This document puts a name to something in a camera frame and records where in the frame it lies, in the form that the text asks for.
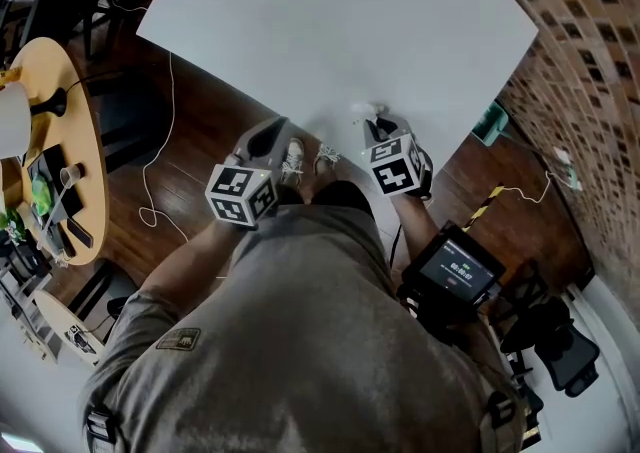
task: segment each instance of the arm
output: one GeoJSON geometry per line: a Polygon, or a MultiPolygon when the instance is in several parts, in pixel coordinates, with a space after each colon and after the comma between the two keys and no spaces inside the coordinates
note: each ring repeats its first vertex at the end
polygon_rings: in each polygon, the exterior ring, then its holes
{"type": "Polygon", "coordinates": [[[391,202],[400,218],[409,257],[413,261],[438,234],[438,228],[418,197],[394,195],[391,202]]]}
{"type": "Polygon", "coordinates": [[[186,314],[209,288],[244,235],[231,224],[213,222],[160,263],[140,290],[171,302],[186,314]]]}

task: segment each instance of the white tabletop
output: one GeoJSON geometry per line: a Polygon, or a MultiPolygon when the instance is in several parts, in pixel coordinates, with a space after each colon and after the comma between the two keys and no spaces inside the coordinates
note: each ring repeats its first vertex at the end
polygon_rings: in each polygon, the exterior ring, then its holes
{"type": "Polygon", "coordinates": [[[351,109],[384,102],[438,171],[537,29],[514,0],[154,0],[138,33],[363,167],[351,109]]]}

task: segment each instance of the brick wall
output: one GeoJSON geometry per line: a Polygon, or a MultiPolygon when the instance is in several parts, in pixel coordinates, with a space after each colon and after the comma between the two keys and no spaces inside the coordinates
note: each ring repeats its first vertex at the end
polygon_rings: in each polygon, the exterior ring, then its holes
{"type": "Polygon", "coordinates": [[[598,273],[640,323],[640,0],[516,0],[540,34],[500,94],[563,188],[598,273]]]}

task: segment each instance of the black device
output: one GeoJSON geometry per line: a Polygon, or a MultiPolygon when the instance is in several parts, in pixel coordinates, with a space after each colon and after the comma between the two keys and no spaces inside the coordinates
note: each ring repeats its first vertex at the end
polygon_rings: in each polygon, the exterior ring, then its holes
{"type": "Polygon", "coordinates": [[[477,319],[483,295],[504,274],[500,262],[452,222],[402,273],[397,296],[438,339],[446,327],[477,319]]]}
{"type": "MultiPolygon", "coordinates": [[[[64,186],[60,181],[60,170],[65,168],[67,163],[62,153],[60,144],[49,147],[38,156],[31,165],[28,172],[31,181],[40,174],[49,185],[51,200],[55,204],[60,198],[64,186]]],[[[56,210],[52,224],[58,224],[68,217],[72,217],[82,209],[82,202],[75,188],[69,188],[62,198],[62,205],[56,210]]]]}
{"type": "Polygon", "coordinates": [[[88,249],[93,247],[93,236],[91,236],[84,228],[76,222],[73,218],[67,219],[67,228],[69,232],[73,234],[80,243],[82,243],[88,249]]]}
{"type": "Polygon", "coordinates": [[[67,236],[67,233],[64,232],[64,229],[62,228],[62,226],[60,224],[56,224],[54,227],[50,227],[50,229],[52,230],[54,228],[55,228],[54,237],[57,236],[60,239],[60,242],[62,243],[64,248],[64,253],[67,256],[67,258],[75,257],[76,249],[73,248],[73,245],[71,244],[71,240],[69,240],[69,236],[67,236]]]}

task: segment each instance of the lamp shade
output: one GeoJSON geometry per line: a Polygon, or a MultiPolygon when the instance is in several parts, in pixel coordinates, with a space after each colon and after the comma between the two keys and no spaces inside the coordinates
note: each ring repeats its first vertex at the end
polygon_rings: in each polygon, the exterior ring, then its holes
{"type": "Polygon", "coordinates": [[[29,149],[31,109],[21,83],[0,91],[0,159],[22,156],[29,149]]]}

